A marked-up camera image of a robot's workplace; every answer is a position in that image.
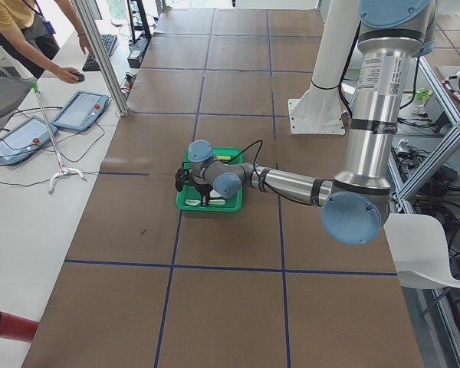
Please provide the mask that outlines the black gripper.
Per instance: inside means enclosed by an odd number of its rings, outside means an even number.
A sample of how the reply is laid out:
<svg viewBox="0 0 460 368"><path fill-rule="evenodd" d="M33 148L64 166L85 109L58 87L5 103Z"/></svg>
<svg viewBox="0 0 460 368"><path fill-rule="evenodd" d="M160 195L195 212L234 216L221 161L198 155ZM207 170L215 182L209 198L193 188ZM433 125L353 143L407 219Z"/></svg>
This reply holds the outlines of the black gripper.
<svg viewBox="0 0 460 368"><path fill-rule="evenodd" d="M211 195L212 186L209 184L195 184L195 189L201 195L201 203L202 207L206 207L209 205L209 196Z"/></svg>

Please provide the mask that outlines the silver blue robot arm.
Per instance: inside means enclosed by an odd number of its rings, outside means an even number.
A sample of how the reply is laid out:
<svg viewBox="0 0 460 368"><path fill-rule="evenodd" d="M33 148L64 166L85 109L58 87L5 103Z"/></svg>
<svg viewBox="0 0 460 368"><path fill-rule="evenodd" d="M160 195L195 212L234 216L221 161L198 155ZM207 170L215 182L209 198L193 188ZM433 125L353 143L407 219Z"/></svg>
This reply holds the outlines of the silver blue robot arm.
<svg viewBox="0 0 460 368"><path fill-rule="evenodd" d="M193 184L208 205L212 192L243 186L322 209L327 232L349 245L373 240L389 216L386 169L409 62L434 45L434 1L333 1L309 88L289 100L291 131L347 136L343 169L318 179L259 166L227 164L204 140L193 141L176 185Z"/></svg>

